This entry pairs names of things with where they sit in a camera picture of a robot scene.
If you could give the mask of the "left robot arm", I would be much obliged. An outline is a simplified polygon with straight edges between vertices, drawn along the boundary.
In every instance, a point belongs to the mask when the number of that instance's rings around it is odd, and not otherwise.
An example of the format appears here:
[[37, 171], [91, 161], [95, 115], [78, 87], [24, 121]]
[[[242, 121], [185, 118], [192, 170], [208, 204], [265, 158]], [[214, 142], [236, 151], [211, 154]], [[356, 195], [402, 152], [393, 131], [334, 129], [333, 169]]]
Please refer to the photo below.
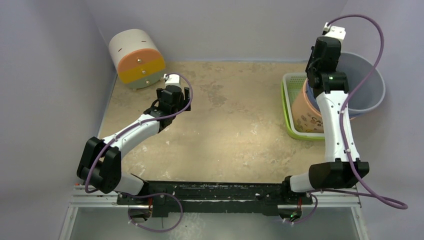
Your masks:
[[168, 127], [177, 115], [191, 110], [192, 87], [168, 85], [156, 90], [157, 99], [133, 123], [103, 139], [91, 137], [85, 144], [76, 175], [104, 194], [112, 191], [129, 194], [138, 205], [146, 203], [149, 191], [145, 181], [123, 173], [126, 154], [147, 138]]

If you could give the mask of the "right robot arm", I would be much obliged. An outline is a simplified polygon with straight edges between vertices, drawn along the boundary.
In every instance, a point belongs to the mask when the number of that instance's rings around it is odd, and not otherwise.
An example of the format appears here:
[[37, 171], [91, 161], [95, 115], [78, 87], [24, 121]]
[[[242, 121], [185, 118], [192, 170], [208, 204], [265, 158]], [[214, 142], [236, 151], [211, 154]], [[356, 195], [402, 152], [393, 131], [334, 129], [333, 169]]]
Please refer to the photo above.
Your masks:
[[352, 134], [348, 78], [337, 71], [341, 49], [341, 41], [328, 36], [318, 37], [311, 49], [305, 72], [323, 121], [325, 156], [324, 162], [312, 164], [306, 173], [285, 179], [289, 185], [281, 189], [280, 196], [288, 204], [301, 193], [351, 188], [370, 171], [369, 163], [361, 161]]

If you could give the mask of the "large grey plastic bucket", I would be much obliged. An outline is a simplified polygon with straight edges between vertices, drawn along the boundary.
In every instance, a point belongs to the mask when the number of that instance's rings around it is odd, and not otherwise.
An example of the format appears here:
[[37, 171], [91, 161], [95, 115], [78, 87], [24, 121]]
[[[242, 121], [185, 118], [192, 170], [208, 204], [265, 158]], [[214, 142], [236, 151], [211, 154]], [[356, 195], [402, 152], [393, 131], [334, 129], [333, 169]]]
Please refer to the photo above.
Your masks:
[[359, 117], [375, 110], [383, 102], [386, 94], [385, 81], [380, 72], [372, 70], [373, 64], [364, 57], [351, 52], [342, 52], [336, 70], [347, 76], [350, 93], [348, 111], [351, 118]]

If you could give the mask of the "orange capybara bucket blue rim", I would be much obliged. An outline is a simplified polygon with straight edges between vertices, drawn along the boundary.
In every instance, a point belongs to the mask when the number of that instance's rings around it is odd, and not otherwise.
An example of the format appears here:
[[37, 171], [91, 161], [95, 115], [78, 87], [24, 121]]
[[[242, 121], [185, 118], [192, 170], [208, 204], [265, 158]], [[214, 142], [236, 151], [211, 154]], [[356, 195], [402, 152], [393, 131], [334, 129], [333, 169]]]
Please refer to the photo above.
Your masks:
[[322, 92], [317, 98], [317, 104], [323, 107], [323, 114], [317, 110], [307, 95], [308, 81], [305, 80], [300, 92], [290, 104], [292, 126], [295, 131], [305, 134], [323, 134], [326, 130], [339, 132], [341, 130], [340, 114], [342, 106], [349, 96], [342, 90]]

